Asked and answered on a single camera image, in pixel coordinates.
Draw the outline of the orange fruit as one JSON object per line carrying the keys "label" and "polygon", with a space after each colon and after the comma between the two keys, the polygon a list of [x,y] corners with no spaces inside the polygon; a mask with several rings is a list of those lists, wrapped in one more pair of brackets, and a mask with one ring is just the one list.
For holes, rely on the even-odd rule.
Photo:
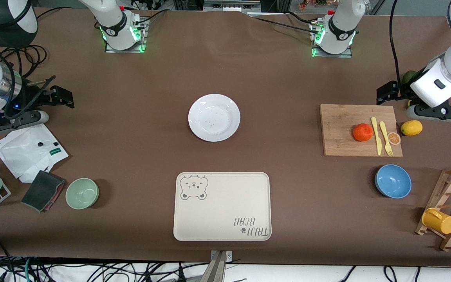
{"label": "orange fruit", "polygon": [[352,135],[356,141],[365,142],[374,136],[374,131],[369,124],[360,123],[353,128]]}

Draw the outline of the white round plate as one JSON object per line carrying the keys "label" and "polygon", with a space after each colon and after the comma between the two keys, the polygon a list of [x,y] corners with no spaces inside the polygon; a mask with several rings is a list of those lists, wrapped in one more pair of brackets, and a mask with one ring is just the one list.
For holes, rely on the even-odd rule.
{"label": "white round plate", "polygon": [[220,142],[235,134],[240,125],[236,103],[222,94],[208,94],[196,100],[188,112],[191,131],[207,142]]}

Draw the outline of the dark green avocado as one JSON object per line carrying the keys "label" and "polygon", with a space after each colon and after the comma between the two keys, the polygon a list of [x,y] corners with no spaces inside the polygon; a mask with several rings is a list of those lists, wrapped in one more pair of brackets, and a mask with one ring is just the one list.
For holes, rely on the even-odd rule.
{"label": "dark green avocado", "polygon": [[415,79],[417,77],[418,71],[409,70],[406,73],[404,73],[401,84],[406,85],[409,84],[412,79]]}

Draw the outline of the yellow plastic knife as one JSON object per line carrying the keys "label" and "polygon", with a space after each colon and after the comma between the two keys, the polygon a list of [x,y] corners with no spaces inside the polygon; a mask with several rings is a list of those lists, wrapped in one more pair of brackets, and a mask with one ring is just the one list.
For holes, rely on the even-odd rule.
{"label": "yellow plastic knife", "polygon": [[377,148],[377,155],[380,156],[382,154],[382,141],[378,134],[378,124],[376,117],[372,116],[371,118],[371,125],[373,128],[375,141],[376,141],[376,148]]}

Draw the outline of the white plastic bag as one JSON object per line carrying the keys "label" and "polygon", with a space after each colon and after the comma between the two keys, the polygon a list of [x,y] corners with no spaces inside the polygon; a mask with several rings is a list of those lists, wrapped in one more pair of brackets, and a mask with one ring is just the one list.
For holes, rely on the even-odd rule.
{"label": "white plastic bag", "polygon": [[0,140],[0,159],[22,183],[32,183],[39,171],[50,172],[68,157],[44,124],[10,132]]}

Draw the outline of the wooden cutting board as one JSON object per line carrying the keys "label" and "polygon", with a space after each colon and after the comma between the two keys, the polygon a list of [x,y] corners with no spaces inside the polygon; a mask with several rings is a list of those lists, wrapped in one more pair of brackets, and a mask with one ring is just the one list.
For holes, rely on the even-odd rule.
{"label": "wooden cutting board", "polygon": [[371,125],[371,117],[377,119],[378,134],[385,145],[379,122],[383,121],[387,132],[398,133],[396,116],[391,106],[320,104],[321,131],[325,156],[345,157],[388,157],[382,148],[377,155],[375,136],[365,142],[356,141],[352,135],[353,128],[360,123]]}

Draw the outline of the brown table cover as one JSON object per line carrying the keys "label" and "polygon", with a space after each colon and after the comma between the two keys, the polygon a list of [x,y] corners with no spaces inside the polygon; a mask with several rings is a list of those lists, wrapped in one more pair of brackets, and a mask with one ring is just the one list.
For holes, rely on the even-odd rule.
{"label": "brown table cover", "polygon": [[[32,74],[72,91],[75,108],[45,107],[47,127],[69,157],[52,173],[96,181],[97,203],[51,210],[20,200],[28,189],[0,160],[11,197],[0,204],[0,242],[14,256],[209,261],[212,250],[241,264],[451,266],[439,238],[414,233],[441,170],[451,168],[451,123],[423,122],[402,157],[324,156],[320,104],[374,104],[394,79],[388,16],[365,16],[351,59],[312,57],[302,31],[238,12],[172,11],[149,27],[143,54],[107,54],[86,9],[39,21],[48,59]],[[240,110],[229,139],[207,142],[188,112],[222,94]],[[382,195],[374,177],[398,165],[410,194]],[[180,242],[174,190],[182,172],[265,172],[272,235],[263,242]]]}

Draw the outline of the blue bowl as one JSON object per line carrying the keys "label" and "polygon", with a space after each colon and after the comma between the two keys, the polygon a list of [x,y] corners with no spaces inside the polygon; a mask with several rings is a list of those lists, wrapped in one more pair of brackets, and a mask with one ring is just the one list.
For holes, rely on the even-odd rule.
{"label": "blue bowl", "polygon": [[387,164],[378,169],[374,182],[377,190],[384,196],[401,199],[410,194],[412,182],[404,168]]}

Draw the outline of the dark grey sponge cloth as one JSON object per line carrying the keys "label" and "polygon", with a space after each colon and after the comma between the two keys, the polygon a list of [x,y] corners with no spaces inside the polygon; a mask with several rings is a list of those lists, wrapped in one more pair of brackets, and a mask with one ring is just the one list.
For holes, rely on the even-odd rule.
{"label": "dark grey sponge cloth", "polygon": [[49,211],[60,195],[64,184],[65,179],[45,171],[39,171],[20,203],[39,213]]}

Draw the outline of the pale green bowl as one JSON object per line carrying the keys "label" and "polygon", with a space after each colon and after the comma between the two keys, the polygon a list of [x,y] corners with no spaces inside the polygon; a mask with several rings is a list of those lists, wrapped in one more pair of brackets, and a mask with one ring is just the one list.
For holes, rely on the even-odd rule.
{"label": "pale green bowl", "polygon": [[75,210],[82,210],[92,206],[99,197],[97,184],[89,178],[73,181],[66,190],[66,203]]}

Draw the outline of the yellow cup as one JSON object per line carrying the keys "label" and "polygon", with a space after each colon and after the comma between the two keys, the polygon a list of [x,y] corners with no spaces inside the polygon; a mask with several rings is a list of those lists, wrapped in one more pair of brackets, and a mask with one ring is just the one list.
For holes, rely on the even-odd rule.
{"label": "yellow cup", "polygon": [[451,216],[435,208],[428,208],[424,211],[421,223],[441,234],[451,233]]}

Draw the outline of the cream bear print tray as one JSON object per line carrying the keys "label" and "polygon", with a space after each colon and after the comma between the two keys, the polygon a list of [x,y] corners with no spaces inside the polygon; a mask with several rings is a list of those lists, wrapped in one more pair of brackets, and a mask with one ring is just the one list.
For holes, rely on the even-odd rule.
{"label": "cream bear print tray", "polygon": [[183,172],[176,180],[173,235],[178,241],[266,241],[270,195],[264,172]]}

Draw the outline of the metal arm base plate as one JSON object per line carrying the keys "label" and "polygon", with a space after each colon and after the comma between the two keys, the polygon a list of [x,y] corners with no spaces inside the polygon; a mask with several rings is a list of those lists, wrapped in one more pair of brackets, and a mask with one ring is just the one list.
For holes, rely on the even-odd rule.
{"label": "metal arm base plate", "polygon": [[324,51],[319,45],[317,45],[317,41],[321,40],[325,35],[324,24],[321,21],[312,21],[308,24],[310,31],[316,31],[311,34],[311,44],[312,44],[312,57],[327,57],[327,58],[351,58],[352,50],[350,45],[347,46],[346,50],[340,54],[331,54]]}
{"label": "metal arm base plate", "polygon": [[[147,37],[149,32],[149,21],[139,23],[136,25],[130,25],[123,30],[121,35],[117,37],[109,37],[103,33],[103,39],[105,41],[105,52],[106,53],[144,53],[146,50]],[[126,47],[128,43],[132,45],[127,49],[115,49],[109,43],[114,43],[115,45],[123,45]]]}

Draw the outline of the grey metal frame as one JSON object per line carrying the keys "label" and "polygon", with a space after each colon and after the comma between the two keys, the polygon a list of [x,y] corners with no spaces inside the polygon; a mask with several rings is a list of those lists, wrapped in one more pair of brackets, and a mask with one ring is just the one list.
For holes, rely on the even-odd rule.
{"label": "grey metal frame", "polygon": [[262,11],[260,0],[202,0],[203,11],[240,11],[242,13]]}

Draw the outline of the grey metal clamp bracket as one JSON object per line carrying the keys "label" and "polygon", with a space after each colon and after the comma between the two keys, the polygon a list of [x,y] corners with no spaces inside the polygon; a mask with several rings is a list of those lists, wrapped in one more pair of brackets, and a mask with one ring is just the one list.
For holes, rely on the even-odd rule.
{"label": "grey metal clamp bracket", "polygon": [[232,251],[212,250],[208,264],[200,282],[223,282],[226,264],[232,262]]}

